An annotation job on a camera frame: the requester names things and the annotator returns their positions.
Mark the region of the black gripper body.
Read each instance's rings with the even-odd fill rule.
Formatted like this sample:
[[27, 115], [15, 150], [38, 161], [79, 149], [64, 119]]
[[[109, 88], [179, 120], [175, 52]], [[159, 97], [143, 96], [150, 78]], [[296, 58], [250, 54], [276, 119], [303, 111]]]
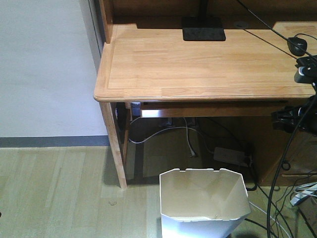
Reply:
[[285, 106], [278, 111], [272, 112], [271, 122], [273, 129], [292, 133], [306, 110], [306, 106]]

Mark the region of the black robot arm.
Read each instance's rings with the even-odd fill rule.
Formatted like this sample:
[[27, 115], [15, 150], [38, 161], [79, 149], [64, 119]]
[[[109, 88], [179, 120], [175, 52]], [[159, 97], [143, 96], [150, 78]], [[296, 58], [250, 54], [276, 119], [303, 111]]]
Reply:
[[271, 113], [273, 129], [292, 133], [296, 127], [299, 130], [317, 134], [317, 96], [311, 96], [299, 106], [285, 106]]

